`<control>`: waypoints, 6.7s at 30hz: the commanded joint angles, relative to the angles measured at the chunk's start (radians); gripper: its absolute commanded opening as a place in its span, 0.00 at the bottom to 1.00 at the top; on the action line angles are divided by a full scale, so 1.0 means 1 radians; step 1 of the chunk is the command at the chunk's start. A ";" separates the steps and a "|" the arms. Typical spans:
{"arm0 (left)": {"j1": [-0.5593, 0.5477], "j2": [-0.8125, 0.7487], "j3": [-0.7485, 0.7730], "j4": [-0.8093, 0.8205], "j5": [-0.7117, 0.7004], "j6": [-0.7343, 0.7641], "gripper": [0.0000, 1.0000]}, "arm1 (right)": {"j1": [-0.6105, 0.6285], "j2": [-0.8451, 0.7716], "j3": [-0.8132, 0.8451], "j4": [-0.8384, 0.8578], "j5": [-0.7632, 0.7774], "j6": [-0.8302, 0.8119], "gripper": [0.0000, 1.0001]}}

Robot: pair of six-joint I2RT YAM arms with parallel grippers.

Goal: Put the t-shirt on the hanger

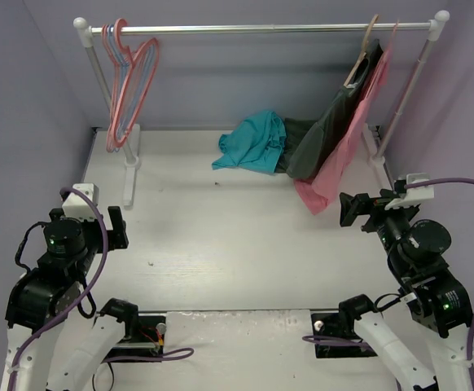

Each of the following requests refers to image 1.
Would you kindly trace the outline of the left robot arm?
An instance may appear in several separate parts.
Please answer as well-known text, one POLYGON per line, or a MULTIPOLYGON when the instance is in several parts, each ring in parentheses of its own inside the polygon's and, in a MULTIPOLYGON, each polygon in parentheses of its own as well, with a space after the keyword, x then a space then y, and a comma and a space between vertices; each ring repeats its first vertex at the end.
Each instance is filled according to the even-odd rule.
POLYGON ((46 252, 37 267, 23 275, 7 303, 7 357, 3 390, 82 390, 109 351, 130 339, 138 326, 138 307, 112 298, 96 315, 86 338, 55 374, 50 373, 55 345, 94 257, 127 248, 120 208, 108 208, 112 229, 97 220, 80 222, 50 211, 42 222, 46 252))

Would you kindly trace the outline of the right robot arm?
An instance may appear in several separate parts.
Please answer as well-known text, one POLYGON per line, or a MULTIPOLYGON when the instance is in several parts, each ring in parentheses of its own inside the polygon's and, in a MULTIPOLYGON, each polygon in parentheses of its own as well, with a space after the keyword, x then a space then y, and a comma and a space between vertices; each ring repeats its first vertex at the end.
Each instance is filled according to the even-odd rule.
POLYGON ((378 235, 399 285, 399 299, 419 325, 433 368, 413 355, 367 295, 342 301, 340 321, 376 353, 402 390, 474 390, 474 352, 469 342, 474 311, 467 290, 442 256, 451 245, 450 233, 432 220, 411 223, 419 203, 394 208, 396 199, 389 190, 374 198, 340 193, 340 225, 352 226, 356 217, 368 217, 362 231, 378 235))

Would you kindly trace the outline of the teal t shirt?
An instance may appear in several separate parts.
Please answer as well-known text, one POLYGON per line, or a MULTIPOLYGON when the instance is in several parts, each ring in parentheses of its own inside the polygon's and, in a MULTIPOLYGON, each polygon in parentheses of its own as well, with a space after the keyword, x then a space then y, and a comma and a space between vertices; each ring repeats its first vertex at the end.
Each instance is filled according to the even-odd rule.
POLYGON ((280 116, 262 111, 244 119, 229 134, 218 140, 222 154, 212 169, 246 169, 261 174, 274 174, 283 154, 287 133, 280 116))

